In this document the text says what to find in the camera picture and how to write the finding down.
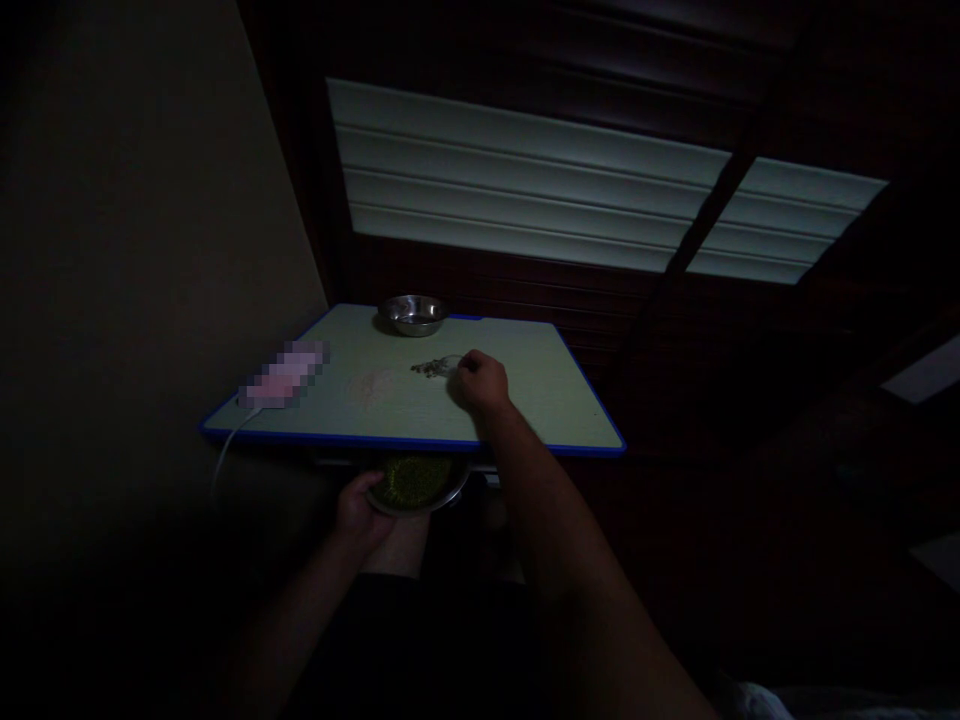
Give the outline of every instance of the person's left hand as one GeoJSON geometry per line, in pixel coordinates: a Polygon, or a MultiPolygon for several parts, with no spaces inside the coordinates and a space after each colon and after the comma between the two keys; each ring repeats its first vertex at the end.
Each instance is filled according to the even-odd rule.
{"type": "Polygon", "coordinates": [[[386,539],[396,518],[377,512],[367,502],[366,492],[383,479],[382,472],[357,475],[340,491],[337,499],[337,521],[334,534],[349,541],[363,558],[372,553],[386,539]]]}

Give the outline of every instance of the cord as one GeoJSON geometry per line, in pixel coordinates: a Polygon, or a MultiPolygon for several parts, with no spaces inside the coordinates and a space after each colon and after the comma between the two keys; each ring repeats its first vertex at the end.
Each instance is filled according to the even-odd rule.
{"type": "Polygon", "coordinates": [[[213,469],[213,480],[210,483],[210,507],[213,508],[214,512],[219,512],[217,508],[217,477],[220,475],[220,468],[223,467],[223,459],[227,456],[227,448],[230,447],[230,441],[233,440],[233,436],[240,431],[240,428],[259,415],[261,410],[263,410],[263,408],[254,408],[251,410],[243,419],[243,422],[237,425],[230,434],[227,435],[227,441],[223,444],[220,457],[217,458],[217,466],[213,469]]]}

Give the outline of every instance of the pixelated object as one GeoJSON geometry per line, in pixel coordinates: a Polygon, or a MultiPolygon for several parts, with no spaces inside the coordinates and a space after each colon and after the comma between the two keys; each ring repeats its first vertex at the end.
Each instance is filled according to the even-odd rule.
{"type": "Polygon", "coordinates": [[[307,387],[329,362],[330,343],[325,340],[286,342],[273,362],[240,387],[237,404],[248,409],[297,407],[307,387]]]}

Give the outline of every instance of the table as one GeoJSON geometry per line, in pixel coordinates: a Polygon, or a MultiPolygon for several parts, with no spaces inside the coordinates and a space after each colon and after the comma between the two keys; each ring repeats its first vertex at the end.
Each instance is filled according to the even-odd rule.
{"type": "MultiPolygon", "coordinates": [[[[483,424],[459,398],[456,380],[411,367],[477,348],[504,364],[513,403],[554,454],[616,457],[626,450],[552,324],[451,316],[436,334],[410,338],[384,324],[375,307],[340,304],[301,339],[327,341],[329,364],[298,406],[264,410],[236,441],[476,452],[483,424]]],[[[201,432],[226,437],[247,412],[234,395],[201,432]]]]}

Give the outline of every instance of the metal bowl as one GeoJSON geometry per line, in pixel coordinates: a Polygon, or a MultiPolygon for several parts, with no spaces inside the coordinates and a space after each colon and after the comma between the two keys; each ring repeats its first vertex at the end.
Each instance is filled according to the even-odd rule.
{"type": "Polygon", "coordinates": [[[444,486],[443,491],[437,496],[436,500],[429,505],[424,505],[415,509],[400,509],[393,507],[392,505],[388,505],[377,498],[371,490],[367,490],[367,500],[384,515],[390,515],[396,518],[429,515],[434,510],[439,510],[446,505],[456,505],[457,502],[459,502],[460,493],[463,491],[463,486],[467,484],[467,479],[470,477],[470,473],[471,467],[468,462],[463,459],[455,460],[453,466],[450,468],[450,473],[447,475],[447,483],[444,486]]]}
{"type": "Polygon", "coordinates": [[[426,337],[433,335],[450,311],[442,300],[426,295],[399,295],[380,303],[380,317],[392,324],[401,335],[426,337]]]}

